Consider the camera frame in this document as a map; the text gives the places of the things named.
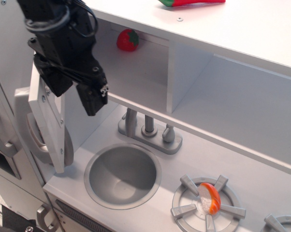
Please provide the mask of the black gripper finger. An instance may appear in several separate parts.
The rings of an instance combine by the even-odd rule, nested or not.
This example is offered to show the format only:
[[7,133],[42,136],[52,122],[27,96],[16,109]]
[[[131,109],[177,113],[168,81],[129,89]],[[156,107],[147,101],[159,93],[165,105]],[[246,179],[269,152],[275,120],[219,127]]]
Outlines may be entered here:
[[40,77],[57,97],[60,97],[73,85],[70,78],[66,77],[60,69],[52,66],[42,55],[35,54],[33,61]]
[[78,84],[76,89],[88,116],[95,116],[108,103],[108,85],[96,89]]

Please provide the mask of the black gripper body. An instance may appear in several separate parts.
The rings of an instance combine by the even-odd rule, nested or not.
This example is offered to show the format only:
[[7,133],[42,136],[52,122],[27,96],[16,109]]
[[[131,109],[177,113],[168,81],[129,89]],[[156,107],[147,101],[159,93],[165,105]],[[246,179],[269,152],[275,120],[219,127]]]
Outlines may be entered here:
[[107,84],[103,68],[92,55],[95,31],[87,14],[70,14],[46,21],[27,20],[35,36],[28,45],[73,83],[98,89]]

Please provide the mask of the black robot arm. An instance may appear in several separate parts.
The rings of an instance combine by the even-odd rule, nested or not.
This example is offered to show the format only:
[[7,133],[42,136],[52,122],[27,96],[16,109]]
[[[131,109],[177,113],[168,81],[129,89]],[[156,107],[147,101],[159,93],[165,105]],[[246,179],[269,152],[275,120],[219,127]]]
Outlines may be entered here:
[[34,65],[49,89],[63,95],[73,84],[88,116],[108,102],[103,68],[94,58],[98,21],[82,0],[20,0]]

